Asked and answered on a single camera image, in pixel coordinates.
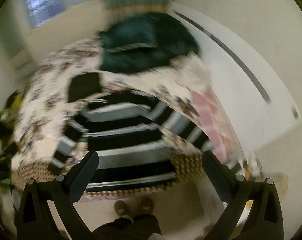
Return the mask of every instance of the tiled floor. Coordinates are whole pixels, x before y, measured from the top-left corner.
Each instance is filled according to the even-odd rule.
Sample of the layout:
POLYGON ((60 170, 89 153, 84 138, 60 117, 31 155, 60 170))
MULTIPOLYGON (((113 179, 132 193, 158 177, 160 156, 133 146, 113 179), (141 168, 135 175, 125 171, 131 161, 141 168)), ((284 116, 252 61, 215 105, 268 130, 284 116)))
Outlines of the tiled floor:
MULTIPOLYGON (((203 235, 204 218, 198 191, 194 184, 177 185, 168 191, 153 193, 154 215, 159 220, 163 236, 167 240, 194 240, 203 235)), ((141 198, 125 199, 131 210, 139 205, 141 198)), ((97 200, 93 202, 74 203, 74 206, 93 231, 97 227, 112 222, 117 218, 114 212, 113 200, 97 200)), ((49 203, 53 217, 59 229, 64 226, 58 218, 53 202, 49 203)))

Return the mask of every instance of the foot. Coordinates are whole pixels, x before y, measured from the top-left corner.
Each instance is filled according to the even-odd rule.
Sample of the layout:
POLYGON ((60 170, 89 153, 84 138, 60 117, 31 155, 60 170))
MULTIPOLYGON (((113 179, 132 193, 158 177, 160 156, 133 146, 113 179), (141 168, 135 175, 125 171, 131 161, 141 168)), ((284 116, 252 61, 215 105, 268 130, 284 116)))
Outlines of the foot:
POLYGON ((154 209, 153 200, 149 197, 146 197, 142 200, 139 207, 139 214, 152 214, 154 209))
POLYGON ((119 217, 129 216, 132 217, 128 205, 123 200, 118 200, 114 203, 114 210, 119 217))

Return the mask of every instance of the person's leg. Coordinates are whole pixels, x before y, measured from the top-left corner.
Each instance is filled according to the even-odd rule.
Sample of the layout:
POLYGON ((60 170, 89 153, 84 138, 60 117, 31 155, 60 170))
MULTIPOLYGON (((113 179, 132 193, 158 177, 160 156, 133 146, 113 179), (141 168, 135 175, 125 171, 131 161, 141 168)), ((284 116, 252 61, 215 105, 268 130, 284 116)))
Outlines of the person's leg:
POLYGON ((152 234, 161 234, 159 222, 154 215, 152 215, 154 204, 152 199, 145 198, 140 205, 139 215, 134 218, 132 224, 128 225, 121 232, 147 240, 152 234))
POLYGON ((114 209, 120 218, 114 220, 113 222, 106 223, 94 230, 92 233, 97 239, 100 239, 101 237, 102 239, 119 239, 121 236, 120 231, 132 223, 132 221, 128 218, 132 217, 131 213, 124 201, 117 201, 114 204, 114 209))

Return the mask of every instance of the black pants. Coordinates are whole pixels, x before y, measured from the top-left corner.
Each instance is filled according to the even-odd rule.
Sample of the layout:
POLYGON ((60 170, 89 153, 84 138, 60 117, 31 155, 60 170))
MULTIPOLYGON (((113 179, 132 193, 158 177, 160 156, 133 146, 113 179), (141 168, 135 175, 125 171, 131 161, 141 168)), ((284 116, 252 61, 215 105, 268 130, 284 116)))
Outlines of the black pants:
POLYGON ((154 215, 141 214, 133 222, 128 218, 118 218, 92 233, 99 240, 147 240, 153 233, 161 234, 161 230, 154 215))

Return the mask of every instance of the white panel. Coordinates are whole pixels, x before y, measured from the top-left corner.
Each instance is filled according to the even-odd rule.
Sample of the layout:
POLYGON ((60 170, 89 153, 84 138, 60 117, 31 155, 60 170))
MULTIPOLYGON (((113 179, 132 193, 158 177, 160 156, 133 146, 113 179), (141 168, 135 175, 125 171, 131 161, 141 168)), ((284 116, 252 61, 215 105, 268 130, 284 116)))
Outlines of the white panel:
POLYGON ((181 4, 172 2, 170 14, 187 26, 198 41, 201 58, 212 70, 213 89, 247 157, 300 122, 301 118, 294 118, 292 108, 297 110, 297 106, 281 79, 243 39, 207 15, 181 4), (226 51, 174 11, 193 20, 231 49, 260 81, 271 102, 266 103, 246 73, 226 51))

